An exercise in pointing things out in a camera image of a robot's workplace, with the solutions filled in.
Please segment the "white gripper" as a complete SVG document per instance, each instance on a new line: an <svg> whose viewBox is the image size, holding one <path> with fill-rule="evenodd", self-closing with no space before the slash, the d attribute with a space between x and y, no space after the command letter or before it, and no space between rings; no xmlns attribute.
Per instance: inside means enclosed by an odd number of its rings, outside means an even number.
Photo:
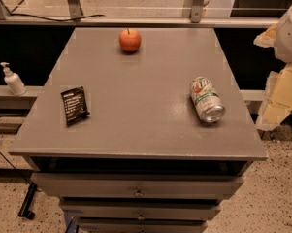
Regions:
<svg viewBox="0 0 292 233"><path fill-rule="evenodd" d="M258 35L253 44L261 48L274 48L277 59L292 63L292 6L273 24ZM265 98L258 111L256 128L273 131L292 112L292 64L279 73L272 71L267 78Z"/></svg>

